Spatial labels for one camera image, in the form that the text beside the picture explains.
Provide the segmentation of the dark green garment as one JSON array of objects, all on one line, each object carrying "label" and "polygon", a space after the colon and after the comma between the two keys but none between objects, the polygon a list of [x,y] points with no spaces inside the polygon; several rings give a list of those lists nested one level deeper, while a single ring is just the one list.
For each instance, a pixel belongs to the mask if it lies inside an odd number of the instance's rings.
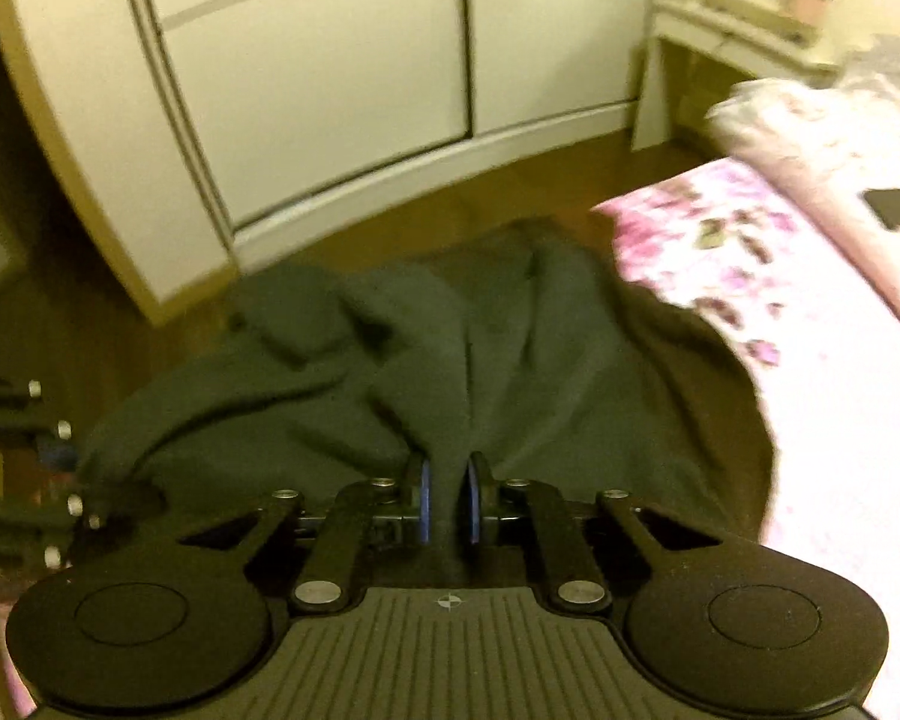
[{"label": "dark green garment", "polygon": [[248,278],[219,340],[107,416],[77,474],[146,484],[183,514],[283,488],[325,502],[420,458],[447,532],[473,454],[572,500],[626,489],[746,538],[774,465],[717,330],[532,220],[364,273]]}]

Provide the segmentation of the pink floral bed sheet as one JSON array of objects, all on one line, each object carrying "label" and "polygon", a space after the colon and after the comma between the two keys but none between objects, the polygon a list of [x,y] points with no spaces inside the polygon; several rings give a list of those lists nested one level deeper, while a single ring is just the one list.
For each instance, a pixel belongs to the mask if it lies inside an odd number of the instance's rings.
[{"label": "pink floral bed sheet", "polygon": [[900,718],[900,321],[740,161],[598,210],[622,275],[706,317],[748,366],[777,447],[761,539],[875,598],[889,650],[865,705]]}]

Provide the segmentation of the cream wardrobe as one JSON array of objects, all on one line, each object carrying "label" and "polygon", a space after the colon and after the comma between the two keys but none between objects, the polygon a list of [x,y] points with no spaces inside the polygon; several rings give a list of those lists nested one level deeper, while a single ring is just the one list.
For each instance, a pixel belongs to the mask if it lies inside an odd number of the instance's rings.
[{"label": "cream wardrobe", "polygon": [[46,161],[142,314],[619,132],[650,0],[0,0]]}]

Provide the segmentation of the black phone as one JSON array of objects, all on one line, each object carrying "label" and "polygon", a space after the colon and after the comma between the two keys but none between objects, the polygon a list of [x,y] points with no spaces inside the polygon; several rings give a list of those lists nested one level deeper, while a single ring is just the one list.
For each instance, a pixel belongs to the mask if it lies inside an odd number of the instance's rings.
[{"label": "black phone", "polygon": [[900,188],[870,188],[862,202],[888,231],[900,231]]}]

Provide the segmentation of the light pink quilt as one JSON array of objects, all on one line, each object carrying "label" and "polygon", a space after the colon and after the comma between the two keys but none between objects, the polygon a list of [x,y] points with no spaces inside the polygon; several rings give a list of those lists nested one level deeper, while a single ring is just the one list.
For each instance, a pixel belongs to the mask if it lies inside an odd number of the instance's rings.
[{"label": "light pink quilt", "polygon": [[837,80],[752,80],[706,114],[713,141],[798,206],[900,320],[900,231],[862,202],[900,188],[900,37],[850,55]]}]

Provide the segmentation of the white dressing table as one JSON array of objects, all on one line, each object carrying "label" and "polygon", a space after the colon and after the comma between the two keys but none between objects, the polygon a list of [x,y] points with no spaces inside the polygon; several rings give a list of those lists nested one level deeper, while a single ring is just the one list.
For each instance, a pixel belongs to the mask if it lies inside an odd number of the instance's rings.
[{"label": "white dressing table", "polygon": [[824,34],[831,0],[652,0],[631,148],[694,130],[702,101],[735,75],[826,86],[841,51]]}]

